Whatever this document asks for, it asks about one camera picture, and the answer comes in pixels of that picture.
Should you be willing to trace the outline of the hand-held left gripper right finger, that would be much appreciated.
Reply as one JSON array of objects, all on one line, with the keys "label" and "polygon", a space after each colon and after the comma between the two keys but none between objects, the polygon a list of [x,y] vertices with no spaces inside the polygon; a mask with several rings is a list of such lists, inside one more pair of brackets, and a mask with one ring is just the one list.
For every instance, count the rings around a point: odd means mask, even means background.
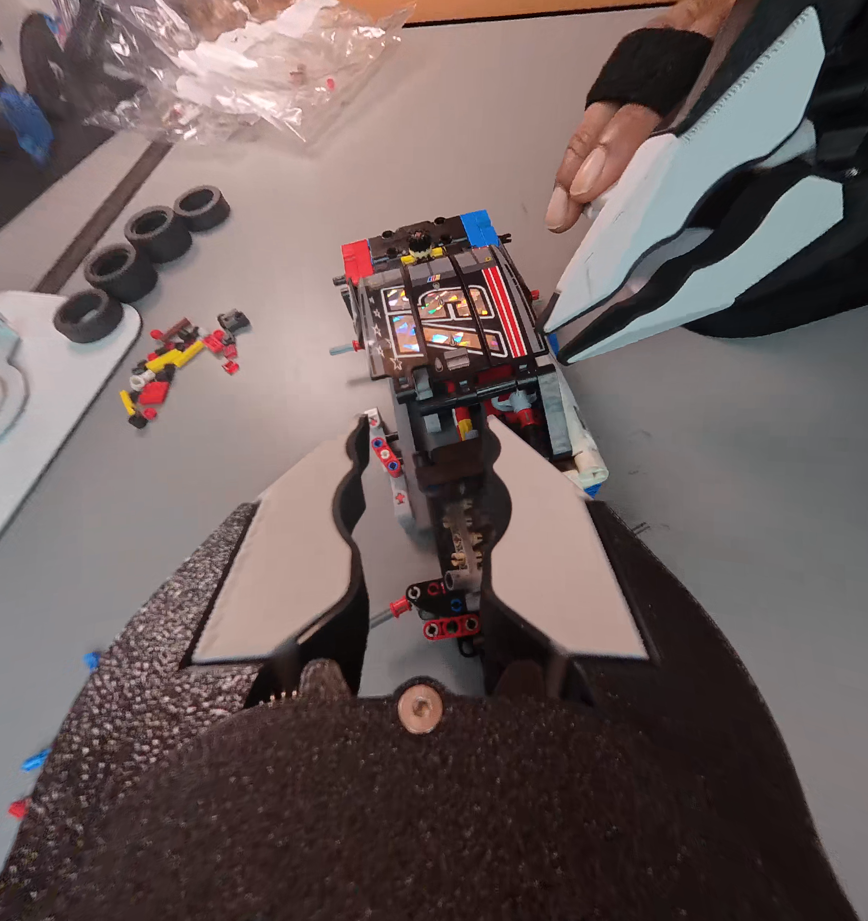
[{"label": "hand-held left gripper right finger", "polygon": [[548,697],[587,699],[589,670],[650,663],[650,649],[598,530],[595,503],[495,417],[483,439],[481,657],[487,695],[509,670]]}]

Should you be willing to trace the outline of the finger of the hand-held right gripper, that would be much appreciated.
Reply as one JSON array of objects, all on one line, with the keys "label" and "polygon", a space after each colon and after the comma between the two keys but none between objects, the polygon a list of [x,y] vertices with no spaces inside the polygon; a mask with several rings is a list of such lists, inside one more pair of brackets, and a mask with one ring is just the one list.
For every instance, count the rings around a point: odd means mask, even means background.
[{"label": "finger of the hand-held right gripper", "polygon": [[720,180],[773,154],[800,124],[824,54],[816,6],[756,6],[683,120],[653,134],[624,169],[556,285],[541,332],[607,302]]},{"label": "finger of the hand-held right gripper", "polygon": [[561,343],[572,365],[731,307],[844,216],[844,185],[822,176],[753,179],[713,228],[689,227],[651,250],[615,295]]}]

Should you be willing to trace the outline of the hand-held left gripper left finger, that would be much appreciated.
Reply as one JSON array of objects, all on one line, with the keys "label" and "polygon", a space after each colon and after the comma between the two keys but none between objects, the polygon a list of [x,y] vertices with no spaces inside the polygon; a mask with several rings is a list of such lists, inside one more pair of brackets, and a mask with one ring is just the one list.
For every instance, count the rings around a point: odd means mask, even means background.
[{"label": "hand-held left gripper left finger", "polygon": [[369,639],[369,593],[354,531],[367,503],[369,419],[320,443],[260,496],[205,610],[194,667],[267,667],[297,690],[310,662],[335,662],[352,694]]}]

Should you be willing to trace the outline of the black brick race car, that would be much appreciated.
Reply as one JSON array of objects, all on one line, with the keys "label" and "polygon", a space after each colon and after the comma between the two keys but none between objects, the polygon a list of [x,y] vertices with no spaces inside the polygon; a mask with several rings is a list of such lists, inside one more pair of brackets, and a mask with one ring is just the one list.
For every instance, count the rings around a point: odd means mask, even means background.
[{"label": "black brick race car", "polygon": [[333,280],[371,380],[386,380],[395,430],[366,411],[370,450],[387,473],[396,521],[433,548],[440,574],[411,584],[389,616],[418,615],[431,643],[481,655],[482,569],[494,535],[480,438],[503,423],[586,496],[609,477],[596,441],[540,334],[542,304],[485,210],[439,216],[342,245]]}]

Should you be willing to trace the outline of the grey desk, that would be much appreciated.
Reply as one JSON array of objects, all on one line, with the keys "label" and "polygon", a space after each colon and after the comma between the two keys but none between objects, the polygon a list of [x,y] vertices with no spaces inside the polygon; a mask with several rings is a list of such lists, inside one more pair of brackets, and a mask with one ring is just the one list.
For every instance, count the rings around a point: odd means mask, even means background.
[{"label": "grey desk", "polygon": [[[241,370],[209,355],[160,419],[125,419],[119,370],[0,539],[0,870],[82,689],[83,656],[240,503],[354,414],[388,403],[348,338],[339,247],[485,208],[527,283],[584,234],[543,215],[601,60],[648,10],[407,29],[316,147],[271,129],[182,144],[111,219],[200,184],[232,217],[167,266],[146,329],[220,307],[253,322]],[[737,649],[785,738],[834,868],[868,919],[868,307],[779,335],[673,330],[566,371],[611,470],[601,497]]]}]

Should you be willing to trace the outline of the black desk divider strip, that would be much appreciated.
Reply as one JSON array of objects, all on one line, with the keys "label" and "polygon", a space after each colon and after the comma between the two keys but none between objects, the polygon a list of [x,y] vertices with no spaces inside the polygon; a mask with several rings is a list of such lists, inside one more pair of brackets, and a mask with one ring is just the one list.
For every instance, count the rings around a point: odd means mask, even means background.
[{"label": "black desk divider strip", "polygon": [[160,141],[147,145],[31,292],[47,295],[61,292],[172,148],[172,144]]}]

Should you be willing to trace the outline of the person's right hand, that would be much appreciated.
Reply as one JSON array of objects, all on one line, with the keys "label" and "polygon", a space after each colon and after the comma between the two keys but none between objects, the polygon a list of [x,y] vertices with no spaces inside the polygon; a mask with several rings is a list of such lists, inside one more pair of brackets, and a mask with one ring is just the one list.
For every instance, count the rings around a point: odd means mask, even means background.
[{"label": "person's right hand", "polygon": [[733,1],[678,2],[620,41],[589,90],[556,172],[545,214],[551,232],[577,224],[681,107],[733,6]]}]

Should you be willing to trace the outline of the pile of red yellow bricks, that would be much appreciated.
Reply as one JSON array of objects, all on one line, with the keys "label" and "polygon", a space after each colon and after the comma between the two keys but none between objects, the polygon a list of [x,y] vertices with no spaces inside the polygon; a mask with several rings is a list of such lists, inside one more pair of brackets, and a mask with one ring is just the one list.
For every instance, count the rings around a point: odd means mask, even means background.
[{"label": "pile of red yellow bricks", "polygon": [[240,370],[238,339],[250,329],[250,318],[237,309],[218,314],[216,326],[209,330],[189,319],[182,319],[165,330],[153,329],[150,335],[155,349],[133,367],[128,386],[119,392],[128,424],[142,431],[156,420],[176,375],[201,354],[217,359],[225,374],[237,374]]}]

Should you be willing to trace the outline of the white mat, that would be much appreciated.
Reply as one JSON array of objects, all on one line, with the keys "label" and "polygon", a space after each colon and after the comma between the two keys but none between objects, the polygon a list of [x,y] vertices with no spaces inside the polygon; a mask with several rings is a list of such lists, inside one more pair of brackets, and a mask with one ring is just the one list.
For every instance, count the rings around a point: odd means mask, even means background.
[{"label": "white mat", "polygon": [[107,338],[70,342],[52,325],[64,300],[0,293],[0,312],[22,338],[15,362],[29,386],[25,409],[0,440],[0,538],[140,333],[139,313],[126,306]]}]

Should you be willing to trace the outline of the black toy tire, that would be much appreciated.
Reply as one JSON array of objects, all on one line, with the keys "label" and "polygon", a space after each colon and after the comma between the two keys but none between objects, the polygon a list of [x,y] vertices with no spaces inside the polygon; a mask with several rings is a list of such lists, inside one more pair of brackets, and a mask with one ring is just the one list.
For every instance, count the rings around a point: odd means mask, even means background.
[{"label": "black toy tire", "polygon": [[91,344],[111,335],[123,317],[124,308],[119,300],[90,287],[65,299],[55,310],[52,325],[70,342]]},{"label": "black toy tire", "polygon": [[156,266],[182,258],[193,245],[189,229],[172,208],[154,205],[132,215],[125,239]]},{"label": "black toy tire", "polygon": [[231,216],[231,206],[224,194],[212,185],[187,190],[174,201],[172,210],[192,234],[215,229]]},{"label": "black toy tire", "polygon": [[83,265],[85,281],[122,304],[135,305],[158,284],[154,264],[128,241],[100,248]]}]

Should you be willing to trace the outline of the clear plastic bag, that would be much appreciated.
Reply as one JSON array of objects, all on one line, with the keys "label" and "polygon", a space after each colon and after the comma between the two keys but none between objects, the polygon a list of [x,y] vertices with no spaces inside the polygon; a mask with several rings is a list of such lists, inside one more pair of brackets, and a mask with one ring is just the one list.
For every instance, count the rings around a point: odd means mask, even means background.
[{"label": "clear plastic bag", "polygon": [[74,106],[167,144],[270,127],[308,144],[397,46],[414,2],[68,2]]}]

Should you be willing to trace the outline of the blue and black object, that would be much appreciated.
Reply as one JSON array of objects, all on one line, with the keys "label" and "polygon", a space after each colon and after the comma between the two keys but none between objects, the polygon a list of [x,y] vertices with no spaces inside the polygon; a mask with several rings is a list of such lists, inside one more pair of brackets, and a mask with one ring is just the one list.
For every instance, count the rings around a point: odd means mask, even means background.
[{"label": "blue and black object", "polygon": [[43,165],[55,123],[117,100],[109,32],[101,2],[0,1],[0,142],[12,136]]}]

